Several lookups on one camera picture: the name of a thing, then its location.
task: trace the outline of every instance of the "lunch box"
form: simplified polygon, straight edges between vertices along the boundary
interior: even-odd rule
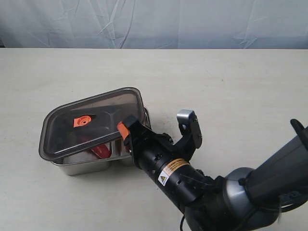
[[[136,88],[121,88],[51,111],[43,122],[39,155],[67,175],[107,170],[114,161],[131,166],[117,124],[129,115],[151,128]]]

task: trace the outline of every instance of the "clear plastic lid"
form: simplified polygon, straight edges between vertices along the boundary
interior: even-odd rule
[[[116,126],[133,114],[144,121],[136,88],[121,88],[60,106],[45,118],[39,155],[55,160],[121,138]]]

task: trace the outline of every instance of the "white backdrop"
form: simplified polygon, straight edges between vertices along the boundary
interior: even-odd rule
[[[7,47],[308,48],[307,0],[0,0]]]

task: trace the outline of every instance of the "warning label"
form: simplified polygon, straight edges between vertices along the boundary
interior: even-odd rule
[[[171,161],[159,174],[158,181],[165,186],[171,174],[184,165],[189,165],[189,163],[184,159],[175,159]]]

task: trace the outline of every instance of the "white table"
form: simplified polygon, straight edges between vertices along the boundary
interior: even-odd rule
[[[176,113],[195,110],[204,142],[191,164],[212,177],[260,165],[295,136],[291,118],[308,125],[308,51],[0,49],[1,231],[179,230],[180,212],[141,170],[70,177],[39,157],[49,111],[124,86],[175,140]],[[264,230],[305,231],[307,213]]]

